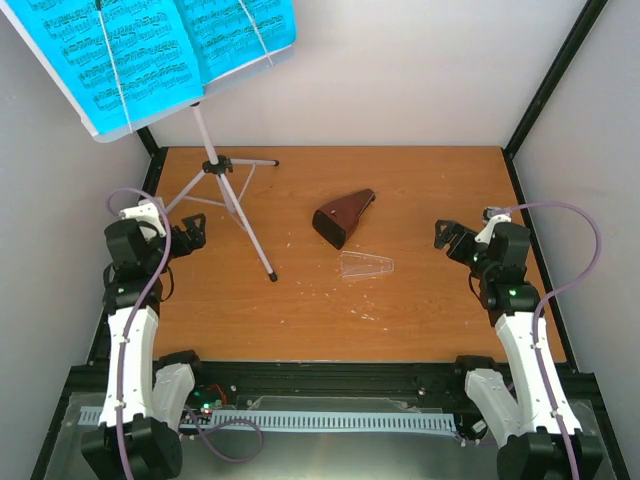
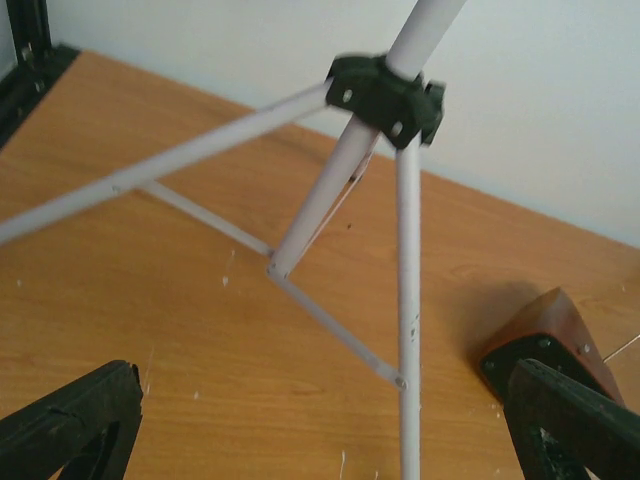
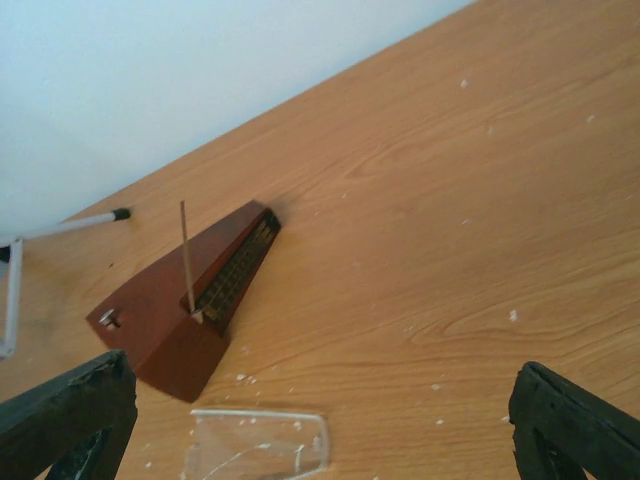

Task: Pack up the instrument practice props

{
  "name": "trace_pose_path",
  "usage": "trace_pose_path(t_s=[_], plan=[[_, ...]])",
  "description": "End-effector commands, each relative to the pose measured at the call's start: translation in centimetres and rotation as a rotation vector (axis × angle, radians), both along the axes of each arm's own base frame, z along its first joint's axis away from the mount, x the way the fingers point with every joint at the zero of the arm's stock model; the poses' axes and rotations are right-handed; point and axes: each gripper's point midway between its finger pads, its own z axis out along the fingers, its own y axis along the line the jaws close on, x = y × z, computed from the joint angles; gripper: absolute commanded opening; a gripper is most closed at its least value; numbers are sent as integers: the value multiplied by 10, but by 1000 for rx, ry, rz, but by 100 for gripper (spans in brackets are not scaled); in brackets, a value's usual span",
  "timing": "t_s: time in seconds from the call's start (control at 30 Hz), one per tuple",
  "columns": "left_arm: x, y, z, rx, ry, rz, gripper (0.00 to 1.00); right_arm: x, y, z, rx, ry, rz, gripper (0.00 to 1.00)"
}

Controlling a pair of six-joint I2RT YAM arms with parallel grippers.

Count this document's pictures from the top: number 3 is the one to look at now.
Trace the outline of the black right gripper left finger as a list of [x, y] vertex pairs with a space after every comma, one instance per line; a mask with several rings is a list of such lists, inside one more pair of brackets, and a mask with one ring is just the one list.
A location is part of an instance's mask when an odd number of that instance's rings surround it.
[[1, 477], [113, 479], [138, 417], [116, 349], [1, 403]]

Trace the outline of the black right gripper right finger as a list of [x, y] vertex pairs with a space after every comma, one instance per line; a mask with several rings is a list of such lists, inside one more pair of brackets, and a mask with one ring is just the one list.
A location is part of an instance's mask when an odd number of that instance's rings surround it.
[[509, 399], [522, 479], [637, 479], [639, 420], [538, 362]]

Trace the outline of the brown wooden metronome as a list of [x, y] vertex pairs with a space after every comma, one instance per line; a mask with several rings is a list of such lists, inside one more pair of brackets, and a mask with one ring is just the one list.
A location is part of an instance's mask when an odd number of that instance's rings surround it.
[[252, 200], [127, 280], [87, 323], [126, 352], [141, 381], [192, 403], [226, 353], [231, 319], [280, 230], [275, 213]]

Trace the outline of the clear plastic metronome cover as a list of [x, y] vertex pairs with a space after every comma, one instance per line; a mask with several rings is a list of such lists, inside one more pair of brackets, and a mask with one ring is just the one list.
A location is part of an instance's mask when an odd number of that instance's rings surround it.
[[194, 409], [185, 479], [305, 479], [330, 465], [324, 417], [247, 409]]

